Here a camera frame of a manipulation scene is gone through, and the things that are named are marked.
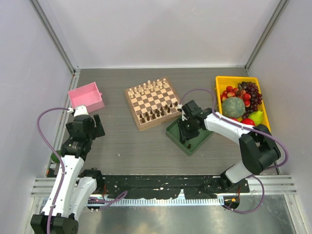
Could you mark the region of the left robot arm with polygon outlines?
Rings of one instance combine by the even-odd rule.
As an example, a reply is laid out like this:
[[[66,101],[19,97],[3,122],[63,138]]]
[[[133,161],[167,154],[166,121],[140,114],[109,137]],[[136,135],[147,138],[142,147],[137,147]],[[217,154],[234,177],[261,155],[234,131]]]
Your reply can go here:
[[[92,142],[105,135],[99,115],[79,115],[67,123],[69,138],[61,146],[61,162],[49,199],[30,225],[36,234],[76,234],[78,219],[92,193],[104,189],[101,171],[82,171]]]

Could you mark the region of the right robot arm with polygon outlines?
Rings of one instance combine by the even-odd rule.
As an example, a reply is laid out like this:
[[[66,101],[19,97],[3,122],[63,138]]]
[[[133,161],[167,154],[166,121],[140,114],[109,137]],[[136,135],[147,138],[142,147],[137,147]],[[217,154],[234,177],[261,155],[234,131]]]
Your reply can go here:
[[[193,100],[184,105],[178,104],[177,109],[181,112],[178,128],[182,144],[198,137],[200,131],[210,131],[232,140],[240,148],[241,160],[220,175],[218,184],[214,185],[217,191],[232,192],[240,181],[259,175],[281,156],[265,125],[248,126],[214,109],[202,110]]]

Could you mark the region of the green plastic tray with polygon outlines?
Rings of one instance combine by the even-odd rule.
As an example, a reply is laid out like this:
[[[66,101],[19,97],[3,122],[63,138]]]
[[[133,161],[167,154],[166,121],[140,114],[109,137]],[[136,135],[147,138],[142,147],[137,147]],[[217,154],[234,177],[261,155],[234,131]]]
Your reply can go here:
[[[199,135],[195,138],[185,141],[185,143],[181,143],[180,140],[180,131],[178,128],[178,121],[181,120],[179,117],[172,124],[170,124],[166,128],[166,136],[187,156],[193,155],[200,146],[211,137],[213,132],[204,131],[202,129],[199,130]]]

